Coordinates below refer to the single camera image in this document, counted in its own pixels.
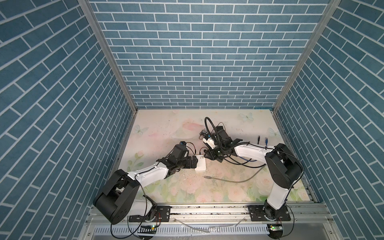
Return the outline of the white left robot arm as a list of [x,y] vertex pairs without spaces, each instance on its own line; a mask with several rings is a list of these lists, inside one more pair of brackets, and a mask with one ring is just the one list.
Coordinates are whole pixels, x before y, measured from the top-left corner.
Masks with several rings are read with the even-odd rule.
[[158,204],[148,195],[137,200],[137,193],[144,187],[164,180],[181,169],[205,167],[203,155],[189,155],[186,145],[177,144],[170,153],[156,163],[136,171],[115,171],[94,199],[93,205],[112,224],[120,223],[125,217],[134,221],[151,221],[157,215]]

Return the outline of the white box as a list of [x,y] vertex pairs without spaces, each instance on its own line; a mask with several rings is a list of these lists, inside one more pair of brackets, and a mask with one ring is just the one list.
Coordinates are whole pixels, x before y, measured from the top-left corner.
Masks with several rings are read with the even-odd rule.
[[205,172],[207,169],[206,158],[203,155],[196,155],[197,166],[195,168],[196,172]]

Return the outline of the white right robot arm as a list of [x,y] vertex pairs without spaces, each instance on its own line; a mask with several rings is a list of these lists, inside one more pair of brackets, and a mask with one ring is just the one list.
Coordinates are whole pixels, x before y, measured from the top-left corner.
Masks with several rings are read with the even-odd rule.
[[208,148],[205,158],[212,161],[227,161],[237,166],[247,166],[250,161],[268,167],[274,181],[271,193],[265,201],[265,212],[277,212],[286,203],[287,197],[304,173],[304,167],[284,144],[274,147],[260,146],[241,139],[232,140],[224,127],[203,134],[203,142]]

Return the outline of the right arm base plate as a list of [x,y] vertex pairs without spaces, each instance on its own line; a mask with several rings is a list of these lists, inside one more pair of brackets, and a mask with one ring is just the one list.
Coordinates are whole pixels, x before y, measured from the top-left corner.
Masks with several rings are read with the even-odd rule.
[[250,213],[252,222],[263,222],[263,221],[291,221],[290,212],[286,205],[283,205],[280,209],[275,210],[268,204],[266,205],[248,205],[247,209]]

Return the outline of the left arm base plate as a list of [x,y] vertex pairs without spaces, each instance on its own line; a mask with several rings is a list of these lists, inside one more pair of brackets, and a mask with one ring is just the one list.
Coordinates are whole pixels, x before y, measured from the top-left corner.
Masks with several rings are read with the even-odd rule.
[[129,216],[130,223],[140,222],[169,222],[171,214],[171,206],[156,206],[151,207],[150,211],[145,216],[132,215]]

